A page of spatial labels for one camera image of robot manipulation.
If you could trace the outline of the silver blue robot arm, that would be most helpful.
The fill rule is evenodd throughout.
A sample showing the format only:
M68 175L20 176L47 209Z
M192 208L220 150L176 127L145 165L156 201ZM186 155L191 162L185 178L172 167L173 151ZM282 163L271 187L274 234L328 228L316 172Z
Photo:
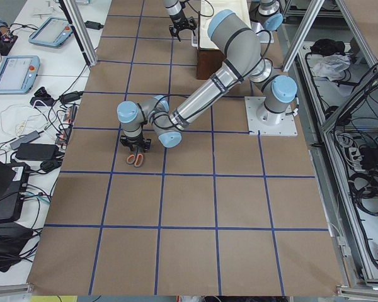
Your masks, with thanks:
M117 107L122 127L120 143L131 151L148 150L143 126L150 124L161 144L177 146L182 131L235 85L249 79L265 95L263 108L271 115L282 116L297 94L295 80L273 70L270 60L262 57L257 34L234 12L224 9L215 14L207 29L211 41L226 56L221 68L213 73L174 111L165 96L153 96L135 103L124 101Z
M181 41L181 31L190 30L194 33L197 29L195 19L193 17L186 17L185 15L184 2L179 0L163 0L163 5L172 21L172 25L169 25L169 32L172 37L177 38L179 41Z

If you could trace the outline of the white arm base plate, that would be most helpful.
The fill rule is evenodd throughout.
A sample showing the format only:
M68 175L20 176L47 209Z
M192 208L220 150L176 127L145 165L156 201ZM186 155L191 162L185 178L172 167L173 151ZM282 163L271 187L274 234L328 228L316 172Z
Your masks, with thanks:
M289 104L283 113L271 113L265 108L265 97L246 96L245 108L250 135L296 137L297 128Z

